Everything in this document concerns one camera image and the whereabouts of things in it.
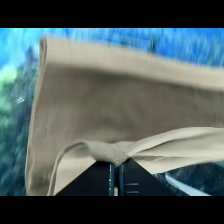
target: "towel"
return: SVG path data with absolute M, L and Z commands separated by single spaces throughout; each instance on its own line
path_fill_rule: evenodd
M 44 38 L 27 195 L 55 195 L 95 161 L 151 173 L 224 159 L 224 72 L 126 48 Z

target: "beige cloth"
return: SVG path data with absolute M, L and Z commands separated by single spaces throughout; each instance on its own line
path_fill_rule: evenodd
M 223 99 L 222 69 L 43 39 L 27 194 L 54 195 L 96 160 L 151 173 L 223 160 Z

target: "garment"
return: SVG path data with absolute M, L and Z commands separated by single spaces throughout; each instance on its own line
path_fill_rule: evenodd
M 96 160 L 151 173 L 224 159 L 224 73 L 143 52 L 41 40 L 28 195 L 54 195 Z

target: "blue surface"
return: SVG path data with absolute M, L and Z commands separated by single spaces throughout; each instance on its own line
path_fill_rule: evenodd
M 196 64 L 224 65 L 224 28 L 0 28 L 0 67 L 19 65 L 33 46 L 38 53 L 42 36 L 63 36 L 82 41 L 121 45 L 147 50 L 156 40 L 156 53 Z

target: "folded cloth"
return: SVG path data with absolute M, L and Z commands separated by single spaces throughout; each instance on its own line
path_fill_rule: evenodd
M 224 159 L 222 69 L 66 39 L 40 45 L 28 195 L 56 194 L 96 160 L 132 157 L 159 173 Z

